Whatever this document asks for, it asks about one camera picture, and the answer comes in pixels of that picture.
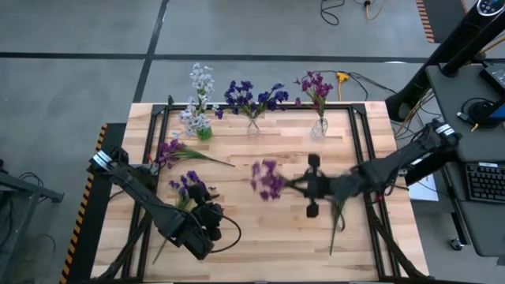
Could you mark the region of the black platform with hazard stripes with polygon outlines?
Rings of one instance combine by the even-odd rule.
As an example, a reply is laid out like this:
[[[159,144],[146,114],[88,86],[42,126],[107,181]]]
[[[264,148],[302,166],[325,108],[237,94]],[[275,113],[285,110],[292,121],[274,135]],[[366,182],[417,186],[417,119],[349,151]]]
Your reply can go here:
[[[58,284],[79,284],[92,277],[111,188],[112,184],[106,178],[87,173]]]

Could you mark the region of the blue artificial flower bunch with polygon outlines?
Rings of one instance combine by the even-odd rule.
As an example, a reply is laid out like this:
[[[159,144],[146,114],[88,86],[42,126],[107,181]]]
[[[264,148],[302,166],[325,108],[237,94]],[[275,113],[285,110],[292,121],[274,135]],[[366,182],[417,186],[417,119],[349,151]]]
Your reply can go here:
[[[193,170],[180,176],[180,180],[169,182],[170,187],[177,193],[175,211],[183,218],[181,227],[175,230],[169,241],[178,247],[184,245],[198,260],[203,260],[214,248],[214,241],[208,238],[204,228],[191,212],[196,203],[189,198],[188,189],[195,184],[203,184],[207,190],[208,187]]]
[[[224,93],[225,103],[234,115],[244,115],[247,118],[258,117],[258,105],[253,99],[253,84],[250,81],[232,80]]]
[[[289,98],[289,92],[284,88],[284,84],[276,83],[271,87],[269,92],[260,93],[255,104],[251,105],[252,117],[257,118],[266,110],[283,110],[280,104],[287,101]]]

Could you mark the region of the dark tablet device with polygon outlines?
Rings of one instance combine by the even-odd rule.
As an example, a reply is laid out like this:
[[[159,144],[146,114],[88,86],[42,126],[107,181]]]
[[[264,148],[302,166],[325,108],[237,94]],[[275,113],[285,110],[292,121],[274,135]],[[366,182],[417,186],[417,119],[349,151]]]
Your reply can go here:
[[[505,96],[505,64],[484,63],[479,73],[495,91]]]

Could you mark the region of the black round desk device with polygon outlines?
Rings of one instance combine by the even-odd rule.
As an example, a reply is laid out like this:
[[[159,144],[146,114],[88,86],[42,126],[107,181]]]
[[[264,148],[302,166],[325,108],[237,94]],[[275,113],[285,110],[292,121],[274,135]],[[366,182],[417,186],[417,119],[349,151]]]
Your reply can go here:
[[[497,101],[471,98],[462,104],[460,111],[468,116],[472,124],[492,129],[505,122],[505,97]]]

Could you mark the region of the grey metal stand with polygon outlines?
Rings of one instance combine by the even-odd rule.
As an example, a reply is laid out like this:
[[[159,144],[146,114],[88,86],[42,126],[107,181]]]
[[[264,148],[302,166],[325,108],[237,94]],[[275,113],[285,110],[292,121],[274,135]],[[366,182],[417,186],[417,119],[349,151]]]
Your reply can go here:
[[[39,198],[61,203],[64,194],[0,172],[0,284],[6,284],[14,254],[26,236]]]

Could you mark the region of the grey desk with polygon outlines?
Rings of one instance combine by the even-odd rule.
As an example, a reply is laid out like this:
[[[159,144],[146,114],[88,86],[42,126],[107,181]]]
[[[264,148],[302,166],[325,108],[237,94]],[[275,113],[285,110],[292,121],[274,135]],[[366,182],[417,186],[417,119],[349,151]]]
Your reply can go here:
[[[468,99],[500,99],[500,95],[480,77],[482,69],[480,65],[469,65],[461,68],[456,76],[447,77],[439,68],[430,66],[427,74],[444,121],[462,134],[456,160],[446,163],[443,171],[451,182],[470,242],[477,255],[497,257],[505,256],[505,204],[469,201],[464,167],[467,163],[505,166],[505,125],[472,130],[470,124],[457,117]]]

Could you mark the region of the purple artificial flower bunch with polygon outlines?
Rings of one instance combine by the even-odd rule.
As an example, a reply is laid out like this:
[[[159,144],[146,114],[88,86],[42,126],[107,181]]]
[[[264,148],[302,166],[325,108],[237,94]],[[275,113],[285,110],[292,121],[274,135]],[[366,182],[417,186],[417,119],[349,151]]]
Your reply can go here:
[[[178,139],[173,139],[169,143],[163,142],[159,145],[159,156],[156,160],[156,163],[159,165],[159,168],[165,166],[166,168],[171,169],[177,163],[190,159],[201,159],[224,164],[227,166],[234,166],[233,164],[226,163],[218,159],[213,159],[192,148],[189,148],[186,144],[180,142]]]
[[[328,178],[330,178],[330,197],[334,201],[334,214],[331,213],[330,206],[331,240],[329,243],[329,255],[331,256],[335,243],[335,235],[337,232],[341,232],[346,228],[346,221],[342,214],[345,201],[335,198],[333,190],[331,188],[331,181],[334,179],[334,177]],[[281,197],[282,191],[284,189],[290,189],[291,185],[285,185],[286,180],[291,179],[287,179],[278,172],[278,164],[274,160],[264,159],[261,162],[254,162],[252,165],[252,177],[250,180],[250,185],[253,191],[258,192],[260,198],[263,201],[278,200]],[[298,183],[296,186],[307,189],[307,183],[308,182]]]
[[[296,85],[301,87],[301,90],[309,97],[309,104],[303,103],[299,97],[295,99],[295,105],[309,105],[318,114],[321,121],[324,120],[325,106],[332,84],[325,83],[321,72],[308,71],[302,79],[294,81]]]

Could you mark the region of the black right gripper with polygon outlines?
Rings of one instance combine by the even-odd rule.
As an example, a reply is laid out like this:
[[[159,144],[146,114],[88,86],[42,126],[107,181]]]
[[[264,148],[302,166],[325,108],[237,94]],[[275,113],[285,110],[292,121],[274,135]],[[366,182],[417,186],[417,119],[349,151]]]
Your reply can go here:
[[[331,213],[334,214],[334,201],[330,197],[330,178],[327,177],[320,168],[320,157],[317,154],[309,154],[309,168],[305,171],[305,176],[286,180],[285,185],[309,198],[309,205],[306,208],[306,216],[315,218],[319,214],[319,204],[316,199],[326,200],[331,206]],[[298,183],[308,182],[307,189],[296,186]]]

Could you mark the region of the ribbed clear glass vase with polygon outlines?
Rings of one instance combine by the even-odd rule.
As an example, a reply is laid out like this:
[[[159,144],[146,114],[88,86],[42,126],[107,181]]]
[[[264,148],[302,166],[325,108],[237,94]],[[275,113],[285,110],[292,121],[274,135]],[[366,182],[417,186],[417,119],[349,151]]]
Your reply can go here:
[[[314,140],[321,140],[326,136],[328,122],[326,118],[318,118],[311,129],[310,136]]]

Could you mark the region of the black floor mat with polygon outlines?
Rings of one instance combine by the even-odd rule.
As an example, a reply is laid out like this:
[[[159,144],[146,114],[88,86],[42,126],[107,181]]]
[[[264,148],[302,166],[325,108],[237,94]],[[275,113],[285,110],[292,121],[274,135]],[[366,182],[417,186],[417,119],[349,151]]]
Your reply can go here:
[[[430,21],[460,21],[467,14],[466,0],[422,0]]]

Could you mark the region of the white artificial flower bunch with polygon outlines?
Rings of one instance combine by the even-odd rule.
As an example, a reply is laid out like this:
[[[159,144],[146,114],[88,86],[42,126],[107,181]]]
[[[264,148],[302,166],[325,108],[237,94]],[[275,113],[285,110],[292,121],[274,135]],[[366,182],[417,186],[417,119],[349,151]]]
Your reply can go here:
[[[199,62],[196,62],[193,65],[192,72],[189,74],[192,87],[196,90],[197,94],[196,101],[199,103],[198,114],[205,114],[211,94],[215,90],[215,80],[211,74],[212,71],[212,67],[201,65]]]
[[[199,103],[193,98],[189,98],[188,105],[179,114],[179,120],[185,124],[187,128],[195,129],[198,125]]]
[[[206,140],[211,136],[211,120],[205,114],[199,114],[185,119],[185,135],[197,136]]]

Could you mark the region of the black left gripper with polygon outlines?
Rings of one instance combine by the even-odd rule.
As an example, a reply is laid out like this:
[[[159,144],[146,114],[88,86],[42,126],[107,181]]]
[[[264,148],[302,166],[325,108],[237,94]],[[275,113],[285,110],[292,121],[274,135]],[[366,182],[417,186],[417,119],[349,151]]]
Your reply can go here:
[[[204,232],[211,241],[220,240],[222,234],[219,226],[223,219],[223,208],[213,202],[219,194],[211,194],[203,184],[190,185],[188,192],[189,198],[196,203],[191,212],[204,228]]]

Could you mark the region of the black tower fan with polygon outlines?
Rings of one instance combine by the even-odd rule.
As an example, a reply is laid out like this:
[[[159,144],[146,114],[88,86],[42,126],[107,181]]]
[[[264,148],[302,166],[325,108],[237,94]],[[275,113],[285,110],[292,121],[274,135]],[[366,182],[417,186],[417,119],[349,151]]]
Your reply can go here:
[[[477,3],[433,51],[406,86],[401,91],[386,98],[385,104],[389,118],[394,121],[405,121],[405,118],[400,115],[400,109],[405,106],[413,110],[430,89],[427,68],[435,66],[441,71],[460,50],[504,11],[505,0],[477,0]]]

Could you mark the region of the black keyboard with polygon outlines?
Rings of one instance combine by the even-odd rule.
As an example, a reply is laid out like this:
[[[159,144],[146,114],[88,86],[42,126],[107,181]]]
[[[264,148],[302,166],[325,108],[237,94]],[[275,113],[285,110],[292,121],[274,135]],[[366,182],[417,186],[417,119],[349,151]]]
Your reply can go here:
[[[464,167],[467,196],[476,202],[505,204],[505,166],[467,163]]]

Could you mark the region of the white paper sheet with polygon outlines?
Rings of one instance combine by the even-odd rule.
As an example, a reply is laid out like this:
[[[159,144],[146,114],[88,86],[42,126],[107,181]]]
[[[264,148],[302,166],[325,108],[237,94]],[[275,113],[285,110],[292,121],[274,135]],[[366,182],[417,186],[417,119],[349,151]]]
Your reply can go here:
[[[439,196],[436,190],[435,178],[432,174],[423,177],[420,181],[408,185],[411,200],[438,202]]]

